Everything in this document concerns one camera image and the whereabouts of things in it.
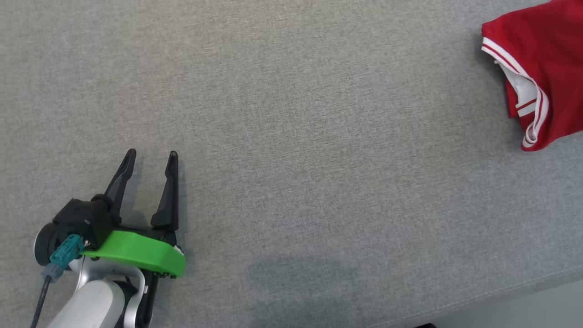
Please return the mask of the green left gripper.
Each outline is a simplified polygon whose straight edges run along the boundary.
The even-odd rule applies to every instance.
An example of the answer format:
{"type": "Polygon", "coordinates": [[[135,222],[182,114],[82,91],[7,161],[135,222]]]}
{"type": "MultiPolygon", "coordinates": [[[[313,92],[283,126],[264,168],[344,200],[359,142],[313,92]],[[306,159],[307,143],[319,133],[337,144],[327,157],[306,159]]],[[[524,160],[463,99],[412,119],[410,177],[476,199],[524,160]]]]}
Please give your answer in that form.
{"type": "MultiPolygon", "coordinates": [[[[133,175],[137,150],[125,154],[103,195],[110,217],[119,214],[127,182],[133,175]]],[[[85,251],[81,258],[81,286],[105,281],[108,287],[121,289],[123,308],[111,328],[148,328],[161,278],[182,277],[186,258],[177,243],[179,229],[179,156],[169,153],[166,183],[158,210],[150,224],[154,229],[123,227],[114,231],[98,251],[85,251]]]]}

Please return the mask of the grey fabric sofa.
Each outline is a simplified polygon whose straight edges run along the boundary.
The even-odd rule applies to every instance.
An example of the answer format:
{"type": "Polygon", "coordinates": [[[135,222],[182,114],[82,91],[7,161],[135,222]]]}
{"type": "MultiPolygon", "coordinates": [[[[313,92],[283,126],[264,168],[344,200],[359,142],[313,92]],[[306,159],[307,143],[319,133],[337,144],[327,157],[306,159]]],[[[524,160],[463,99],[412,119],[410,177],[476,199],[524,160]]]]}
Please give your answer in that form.
{"type": "Polygon", "coordinates": [[[179,154],[153,327],[404,327],[583,278],[583,135],[523,152],[481,25],[544,0],[0,0],[0,328],[33,242],[179,154]]]}

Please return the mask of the red jersey with number print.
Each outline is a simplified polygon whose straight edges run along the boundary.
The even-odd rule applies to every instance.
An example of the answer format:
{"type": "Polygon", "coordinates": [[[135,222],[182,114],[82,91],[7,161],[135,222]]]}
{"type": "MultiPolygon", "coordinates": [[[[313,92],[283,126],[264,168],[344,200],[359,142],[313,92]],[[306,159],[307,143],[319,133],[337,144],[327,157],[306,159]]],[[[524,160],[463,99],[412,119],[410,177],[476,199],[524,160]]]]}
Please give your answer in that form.
{"type": "Polygon", "coordinates": [[[481,27],[481,50],[504,73],[522,150],[583,131],[583,0],[550,0],[481,27]]]}

